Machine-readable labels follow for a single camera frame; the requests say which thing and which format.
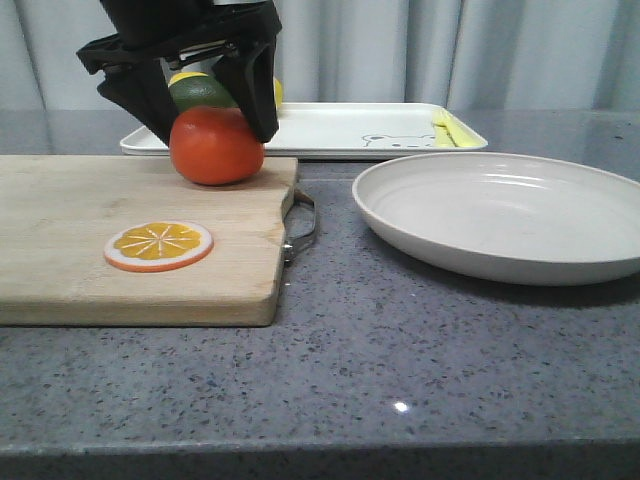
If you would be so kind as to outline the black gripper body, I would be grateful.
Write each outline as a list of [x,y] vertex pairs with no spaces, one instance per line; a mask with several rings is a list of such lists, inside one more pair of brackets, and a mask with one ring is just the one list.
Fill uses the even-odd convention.
[[77,52],[90,74],[116,65],[163,59],[172,69],[215,58],[214,71],[273,70],[282,25],[271,1],[103,1],[116,32]]

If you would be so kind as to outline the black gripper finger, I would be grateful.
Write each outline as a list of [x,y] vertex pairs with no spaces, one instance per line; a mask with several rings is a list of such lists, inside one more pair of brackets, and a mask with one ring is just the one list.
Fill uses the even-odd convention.
[[120,64],[104,70],[98,93],[139,120],[165,145],[179,112],[159,60]]
[[274,56],[274,43],[236,43],[213,66],[216,79],[229,92],[260,143],[268,143],[279,128]]

